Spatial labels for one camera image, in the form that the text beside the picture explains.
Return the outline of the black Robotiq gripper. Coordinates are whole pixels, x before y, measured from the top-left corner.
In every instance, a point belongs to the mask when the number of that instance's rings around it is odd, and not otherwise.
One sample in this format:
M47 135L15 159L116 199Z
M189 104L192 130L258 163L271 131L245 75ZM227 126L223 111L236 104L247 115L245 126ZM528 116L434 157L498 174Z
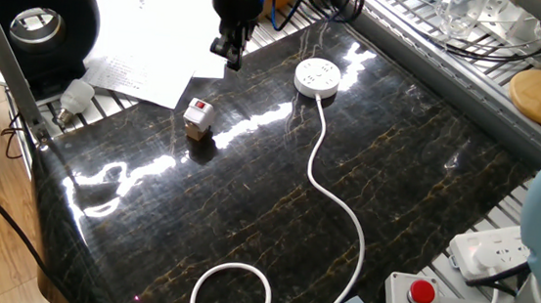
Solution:
M212 0L220 18L219 33L209 50L226 60L226 66L238 71L243 51L257 27L265 0Z

